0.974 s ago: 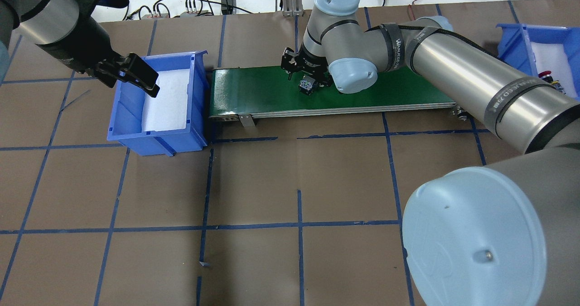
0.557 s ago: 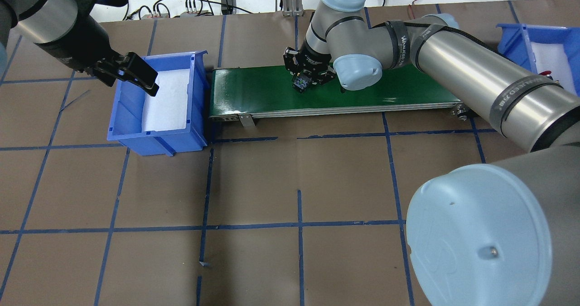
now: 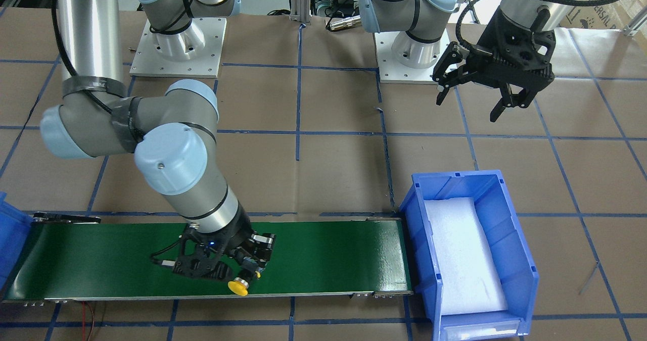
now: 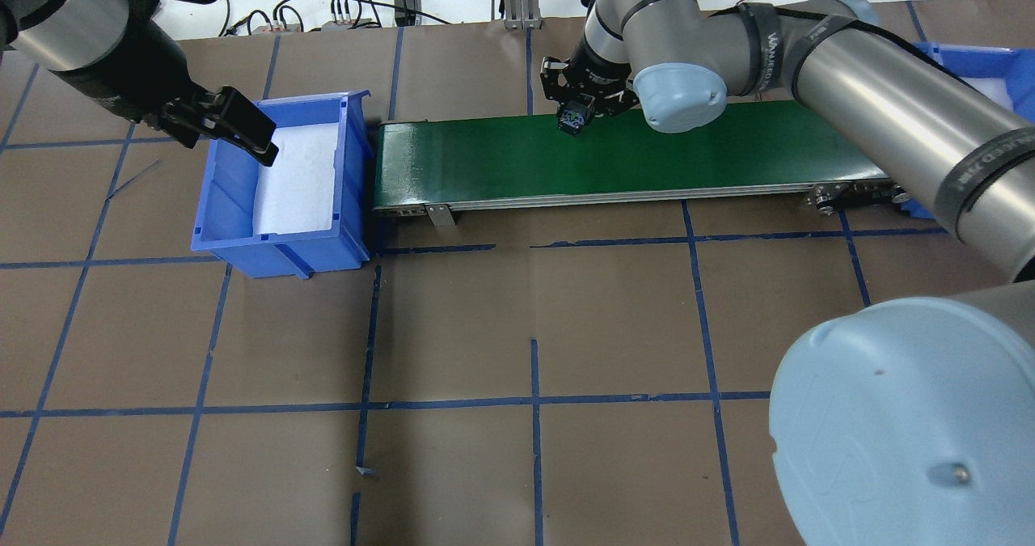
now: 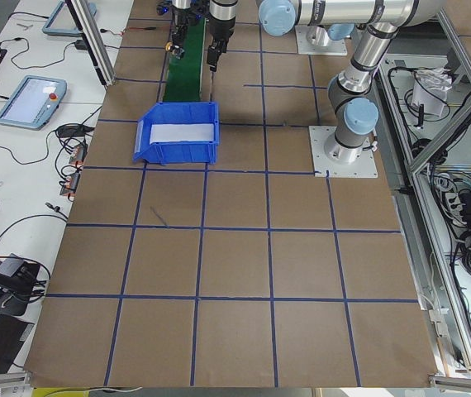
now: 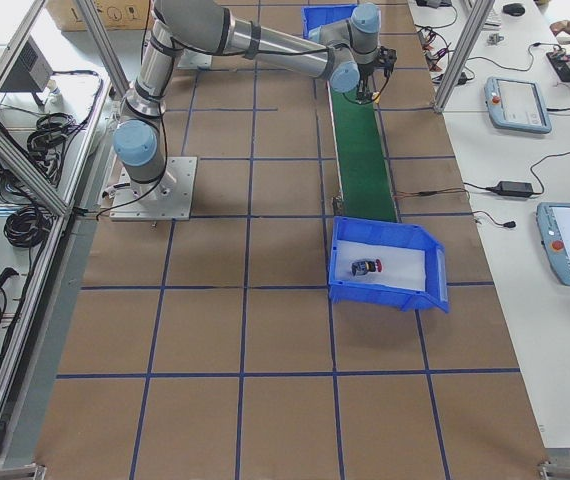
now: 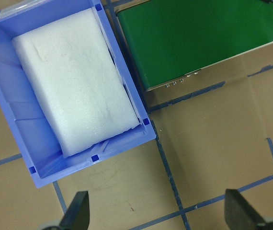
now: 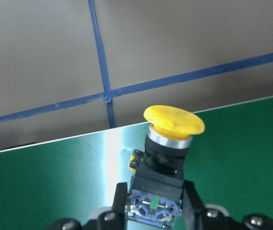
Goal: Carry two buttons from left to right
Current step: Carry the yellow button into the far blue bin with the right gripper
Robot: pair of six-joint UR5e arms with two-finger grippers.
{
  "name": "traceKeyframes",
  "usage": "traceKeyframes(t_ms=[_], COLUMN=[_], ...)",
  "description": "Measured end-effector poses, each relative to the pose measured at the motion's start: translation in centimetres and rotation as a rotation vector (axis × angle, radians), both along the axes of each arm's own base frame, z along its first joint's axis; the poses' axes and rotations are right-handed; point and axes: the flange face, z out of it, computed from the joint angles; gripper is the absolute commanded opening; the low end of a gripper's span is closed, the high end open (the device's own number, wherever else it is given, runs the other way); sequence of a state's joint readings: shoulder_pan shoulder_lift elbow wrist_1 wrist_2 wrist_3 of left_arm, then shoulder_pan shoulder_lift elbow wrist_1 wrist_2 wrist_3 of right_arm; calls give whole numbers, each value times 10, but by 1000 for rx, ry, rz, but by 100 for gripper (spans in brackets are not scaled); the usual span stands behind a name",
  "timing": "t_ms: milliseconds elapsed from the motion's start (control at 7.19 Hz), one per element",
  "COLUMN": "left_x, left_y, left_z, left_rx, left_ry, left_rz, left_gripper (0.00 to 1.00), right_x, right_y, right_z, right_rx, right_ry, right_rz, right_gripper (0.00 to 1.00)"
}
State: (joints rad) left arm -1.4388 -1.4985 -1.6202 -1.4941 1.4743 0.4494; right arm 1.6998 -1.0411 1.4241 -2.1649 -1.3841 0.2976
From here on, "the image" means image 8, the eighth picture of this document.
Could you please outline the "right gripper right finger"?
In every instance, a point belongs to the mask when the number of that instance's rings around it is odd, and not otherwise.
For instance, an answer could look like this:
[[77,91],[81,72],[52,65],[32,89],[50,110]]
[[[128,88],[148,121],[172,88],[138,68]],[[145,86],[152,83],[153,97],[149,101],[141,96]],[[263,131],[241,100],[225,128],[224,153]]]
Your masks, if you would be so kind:
[[201,230],[201,211],[204,204],[194,182],[185,180],[182,187],[182,218],[186,230]]

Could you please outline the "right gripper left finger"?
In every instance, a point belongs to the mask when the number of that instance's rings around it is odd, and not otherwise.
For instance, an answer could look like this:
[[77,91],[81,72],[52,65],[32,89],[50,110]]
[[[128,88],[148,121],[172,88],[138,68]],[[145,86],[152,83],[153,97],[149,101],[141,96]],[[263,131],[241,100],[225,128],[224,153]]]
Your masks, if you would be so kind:
[[124,215],[126,201],[127,201],[127,182],[118,183],[115,189],[112,211]]

